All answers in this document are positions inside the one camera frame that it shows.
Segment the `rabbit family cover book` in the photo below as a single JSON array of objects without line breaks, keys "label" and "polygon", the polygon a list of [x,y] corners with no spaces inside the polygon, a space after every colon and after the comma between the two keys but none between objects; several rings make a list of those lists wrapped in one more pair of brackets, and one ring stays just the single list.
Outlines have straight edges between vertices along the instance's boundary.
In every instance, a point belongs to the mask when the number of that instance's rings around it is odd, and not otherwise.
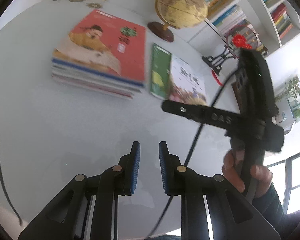
[{"label": "rabbit family cover book", "polygon": [[172,55],[168,99],[187,105],[207,105],[205,86],[193,69],[182,59]]}]

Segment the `green yellow flower book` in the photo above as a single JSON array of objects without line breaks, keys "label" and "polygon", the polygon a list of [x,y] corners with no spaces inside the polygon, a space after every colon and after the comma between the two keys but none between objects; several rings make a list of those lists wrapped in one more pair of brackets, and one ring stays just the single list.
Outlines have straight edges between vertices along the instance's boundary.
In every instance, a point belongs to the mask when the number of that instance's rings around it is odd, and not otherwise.
[{"label": "green yellow flower book", "polygon": [[150,93],[161,99],[168,97],[170,64],[171,53],[153,43]]}]

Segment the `dark blue bird book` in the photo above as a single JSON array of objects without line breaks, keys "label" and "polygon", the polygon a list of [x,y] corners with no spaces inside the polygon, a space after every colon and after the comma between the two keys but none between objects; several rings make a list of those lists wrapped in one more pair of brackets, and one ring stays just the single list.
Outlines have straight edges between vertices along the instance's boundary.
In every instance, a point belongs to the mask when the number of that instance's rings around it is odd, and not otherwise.
[{"label": "dark blue bird book", "polygon": [[52,78],[55,81],[76,87],[93,90],[96,92],[117,96],[119,98],[133,99],[136,94],[142,93],[141,89],[122,83],[115,83],[102,77],[92,77],[76,70],[52,67]]}]

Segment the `navy fairy tale horse book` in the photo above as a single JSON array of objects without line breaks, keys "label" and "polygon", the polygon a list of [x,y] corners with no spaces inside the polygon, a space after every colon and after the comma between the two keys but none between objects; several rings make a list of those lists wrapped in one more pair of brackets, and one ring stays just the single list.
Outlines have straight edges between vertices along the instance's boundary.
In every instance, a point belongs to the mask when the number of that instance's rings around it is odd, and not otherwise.
[{"label": "navy fairy tale horse book", "polygon": [[60,60],[60,59],[57,59],[57,58],[54,58],[54,57],[52,58],[52,63],[61,64],[63,66],[67,66],[67,67],[70,67],[70,68],[73,68],[73,69],[76,69],[76,70],[80,70],[80,71],[83,71],[85,73],[90,73],[90,74],[93,74],[93,75],[96,75],[96,76],[106,77],[106,78],[109,78],[109,79],[112,79],[112,80],[121,81],[121,82],[128,83],[128,84],[136,86],[136,87],[140,87],[140,88],[145,87],[145,84],[143,82],[130,80],[130,79],[124,79],[124,78],[116,76],[114,74],[108,74],[108,73],[101,72],[101,71],[98,71],[98,70],[90,69],[90,68],[87,68],[87,67],[80,66],[79,64],[70,63],[68,61]]}]

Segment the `salmon red poetry book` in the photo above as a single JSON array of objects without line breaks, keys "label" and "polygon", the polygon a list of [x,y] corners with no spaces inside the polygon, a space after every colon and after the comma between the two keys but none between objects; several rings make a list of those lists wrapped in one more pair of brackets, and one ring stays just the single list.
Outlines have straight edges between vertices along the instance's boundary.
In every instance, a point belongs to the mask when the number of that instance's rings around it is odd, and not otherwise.
[{"label": "salmon red poetry book", "polygon": [[146,28],[93,10],[54,50],[52,58],[145,82]]}]

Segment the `red tassel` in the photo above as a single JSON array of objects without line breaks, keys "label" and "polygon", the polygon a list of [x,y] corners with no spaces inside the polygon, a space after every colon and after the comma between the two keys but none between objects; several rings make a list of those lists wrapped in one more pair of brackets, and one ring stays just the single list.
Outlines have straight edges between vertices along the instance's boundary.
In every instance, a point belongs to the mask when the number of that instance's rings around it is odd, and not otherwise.
[{"label": "red tassel", "polygon": [[219,78],[214,70],[211,70],[211,74],[212,74],[214,80],[217,82],[217,84],[222,87],[223,83],[219,80]]}]

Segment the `glass vase with dried flowers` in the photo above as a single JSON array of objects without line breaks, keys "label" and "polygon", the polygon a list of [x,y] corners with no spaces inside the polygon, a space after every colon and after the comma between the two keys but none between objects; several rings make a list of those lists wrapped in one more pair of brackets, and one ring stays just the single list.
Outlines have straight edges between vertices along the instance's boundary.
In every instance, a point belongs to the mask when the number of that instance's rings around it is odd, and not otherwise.
[{"label": "glass vase with dried flowers", "polygon": [[297,99],[300,97],[300,79],[296,75],[293,78],[289,79],[285,82],[284,88],[279,92],[277,96],[275,96],[275,102],[279,102],[282,99]]}]

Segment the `embroidered round fan on stand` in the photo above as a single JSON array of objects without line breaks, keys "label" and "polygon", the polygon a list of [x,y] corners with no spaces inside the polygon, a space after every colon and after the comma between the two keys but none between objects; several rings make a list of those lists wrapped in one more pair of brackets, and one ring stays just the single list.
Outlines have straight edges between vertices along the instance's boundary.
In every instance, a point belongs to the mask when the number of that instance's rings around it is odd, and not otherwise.
[{"label": "embroidered round fan on stand", "polygon": [[237,59],[241,49],[257,50],[259,39],[251,24],[239,24],[225,36],[224,50],[216,56],[202,56],[203,61],[220,75],[222,64],[229,59]]}]

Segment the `white blue book row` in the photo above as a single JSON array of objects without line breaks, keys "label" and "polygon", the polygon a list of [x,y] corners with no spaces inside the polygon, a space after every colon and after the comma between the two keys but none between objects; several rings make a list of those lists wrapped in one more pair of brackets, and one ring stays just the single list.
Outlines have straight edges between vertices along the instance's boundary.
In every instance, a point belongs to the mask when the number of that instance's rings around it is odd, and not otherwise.
[{"label": "white blue book row", "polygon": [[259,51],[262,56],[268,54],[268,49],[261,42],[258,32],[239,5],[232,6],[219,16],[213,25],[225,37],[229,50],[236,56],[240,48]]}]

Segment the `white bookshelf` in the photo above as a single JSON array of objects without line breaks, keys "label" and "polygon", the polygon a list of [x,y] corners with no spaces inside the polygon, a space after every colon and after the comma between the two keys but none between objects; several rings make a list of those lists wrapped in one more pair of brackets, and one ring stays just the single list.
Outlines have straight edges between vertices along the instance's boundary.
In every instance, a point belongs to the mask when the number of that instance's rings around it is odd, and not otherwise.
[{"label": "white bookshelf", "polygon": [[[148,22],[160,21],[155,11],[155,0],[106,0],[136,14]],[[291,29],[282,35],[279,24],[272,13],[279,5],[287,9],[285,16],[290,18]],[[190,28],[172,29],[174,35],[182,38],[200,52],[212,53],[217,45],[226,41],[224,36],[236,24],[243,21],[250,29],[254,29],[267,54],[270,55],[288,44],[300,34],[300,17],[287,0],[223,0],[218,7],[209,13],[207,19]]]}]

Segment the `yellow desk globe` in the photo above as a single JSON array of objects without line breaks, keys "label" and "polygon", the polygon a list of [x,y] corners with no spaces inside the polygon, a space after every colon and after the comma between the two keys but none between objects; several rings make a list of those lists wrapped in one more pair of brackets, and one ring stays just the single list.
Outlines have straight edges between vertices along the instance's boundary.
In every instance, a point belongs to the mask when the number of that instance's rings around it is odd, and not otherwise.
[{"label": "yellow desk globe", "polygon": [[192,28],[207,18],[209,5],[205,0],[155,0],[155,11],[160,22],[149,22],[148,29],[160,39],[173,42],[170,30]]}]

